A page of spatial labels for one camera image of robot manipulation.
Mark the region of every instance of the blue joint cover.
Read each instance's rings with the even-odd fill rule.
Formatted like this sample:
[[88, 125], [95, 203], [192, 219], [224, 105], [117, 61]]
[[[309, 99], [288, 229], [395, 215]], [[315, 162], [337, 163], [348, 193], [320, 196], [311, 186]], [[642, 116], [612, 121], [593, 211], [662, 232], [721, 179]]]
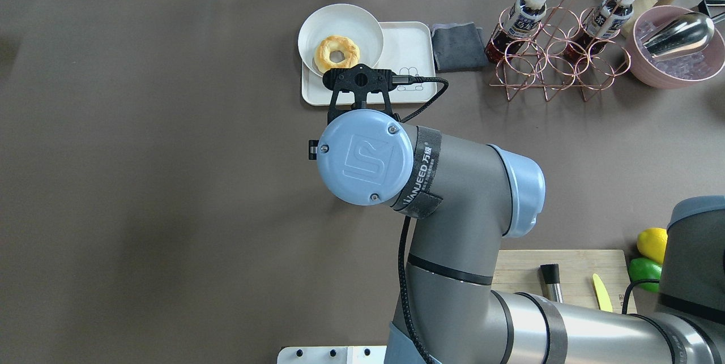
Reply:
[[381, 204], [396, 196], [412, 173], [410, 137], [395, 119], [373, 109], [345, 112], [319, 137], [319, 175], [340, 199]]
[[[433, 362], [441, 364], [440, 361], [431, 356]], [[398, 330], [393, 323], [390, 323], [390, 336], [388, 336], [388, 347], [385, 349], [385, 364], [425, 364], [420, 353], [415, 349], [412, 340], [402, 331]]]
[[511, 185], [511, 225], [504, 237], [523, 237], [536, 225], [536, 217], [544, 209], [544, 173], [528, 157], [507, 152], [497, 145], [489, 146], [499, 153]]
[[682, 200], [672, 210], [672, 217], [667, 229], [669, 230], [679, 220], [717, 209], [725, 209], [725, 196], [700, 196]]

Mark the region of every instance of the towel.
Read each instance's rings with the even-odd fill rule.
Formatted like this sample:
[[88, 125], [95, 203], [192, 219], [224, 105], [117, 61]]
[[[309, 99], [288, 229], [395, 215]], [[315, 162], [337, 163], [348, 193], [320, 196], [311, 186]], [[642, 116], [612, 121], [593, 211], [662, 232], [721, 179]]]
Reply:
[[474, 23], [433, 24], [433, 59], [441, 72], [477, 70], [488, 63], [486, 36]]

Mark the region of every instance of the white tray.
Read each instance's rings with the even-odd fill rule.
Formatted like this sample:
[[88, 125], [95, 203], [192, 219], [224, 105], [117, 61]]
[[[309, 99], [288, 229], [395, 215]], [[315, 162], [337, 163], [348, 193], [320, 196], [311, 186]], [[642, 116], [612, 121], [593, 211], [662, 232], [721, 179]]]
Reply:
[[[420, 22], [381, 22], [383, 28], [383, 54], [375, 68], [393, 70], [396, 74], [435, 77], [433, 64], [433, 45], [430, 42], [430, 29]], [[437, 91], [436, 83], [401, 85], [390, 91], [390, 101], [394, 104], [428, 101]], [[332, 91], [322, 85], [322, 78], [310, 71], [302, 63], [302, 98], [306, 103], [316, 106], [330, 104]], [[351, 93], [341, 93], [338, 104], [352, 104]], [[368, 103], [382, 104], [379, 93], [368, 95]]]

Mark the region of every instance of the bagel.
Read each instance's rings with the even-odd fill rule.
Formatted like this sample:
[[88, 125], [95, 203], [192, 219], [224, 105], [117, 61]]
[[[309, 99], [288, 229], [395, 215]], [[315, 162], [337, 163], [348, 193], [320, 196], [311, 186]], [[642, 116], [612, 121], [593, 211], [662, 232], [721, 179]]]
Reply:
[[[341, 62], [330, 60], [331, 52], [341, 52], [344, 59]], [[330, 36], [319, 43], [315, 52], [315, 64], [324, 73], [331, 68], [350, 68], [360, 62], [360, 49], [352, 40], [344, 36]]]

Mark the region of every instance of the black strap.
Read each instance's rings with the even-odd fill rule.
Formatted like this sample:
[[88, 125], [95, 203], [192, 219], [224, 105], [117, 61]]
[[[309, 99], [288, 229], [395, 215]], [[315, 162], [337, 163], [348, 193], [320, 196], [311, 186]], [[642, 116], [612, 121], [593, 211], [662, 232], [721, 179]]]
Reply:
[[425, 271], [445, 276], [446, 278], [456, 279], [456, 281], [468, 282], [469, 284], [489, 286], [493, 281], [491, 276], [482, 276], [448, 268], [448, 266], [432, 263], [429, 260], [424, 260], [410, 253], [408, 253], [408, 263]]
[[677, 316], [678, 318], [682, 319], [684, 322], [686, 322], [688, 325], [691, 325], [692, 328], [694, 328], [695, 331], [697, 331], [698, 334], [700, 334], [700, 337], [702, 340], [705, 341], [705, 344], [707, 344], [707, 348], [710, 349], [710, 354], [713, 356], [713, 364], [722, 364], [722, 358], [720, 357], [720, 351], [718, 350], [718, 347], [715, 345], [713, 340], [710, 338], [710, 336], [707, 335], [707, 332], [702, 330], [701, 327], [696, 325], [696, 323], [692, 320], [689, 320], [688, 318], [684, 318], [682, 316]]
[[725, 325], [725, 311], [715, 309], [699, 303], [691, 302], [689, 300], [680, 299], [679, 297], [670, 296], [668, 294], [660, 293], [658, 303], [663, 306], [670, 307], [674, 310], [687, 313], [688, 315], [697, 316], [705, 320], [714, 321]]
[[497, 291], [491, 291], [491, 293], [496, 297], [496, 299], [498, 299], [499, 303], [501, 303], [503, 315], [506, 317], [506, 350], [504, 351], [503, 358], [501, 359], [501, 364], [506, 364], [508, 359], [511, 357], [511, 351], [513, 350], [513, 320], [511, 319], [511, 310], [508, 308], [506, 301], [500, 294], [498, 294]]
[[420, 219], [432, 214], [443, 201], [430, 193], [438, 169], [443, 135], [430, 127], [417, 127], [413, 151], [412, 173], [392, 208], [409, 217]]
[[569, 338], [566, 335], [566, 326], [564, 318], [561, 317], [559, 309], [544, 297], [538, 294], [530, 294], [525, 292], [516, 293], [526, 297], [539, 308], [541, 315], [544, 317], [546, 324], [546, 333], [549, 343], [544, 356], [544, 364], [564, 364], [566, 354], [569, 350]]
[[672, 355], [672, 364], [678, 364], [678, 357], [681, 357], [684, 360], [682, 364], [687, 363], [687, 352], [684, 350], [681, 342], [672, 342], [674, 335], [669, 330], [665, 329], [663, 326], [660, 326], [659, 323], [648, 318], [647, 316], [638, 315], [637, 313], [630, 313], [629, 315], [635, 318], [640, 318], [647, 323], [650, 323], [652, 327], [656, 328], [660, 332], [660, 334], [662, 334], [662, 338], [665, 339], [667, 346], [670, 348], [670, 354]]

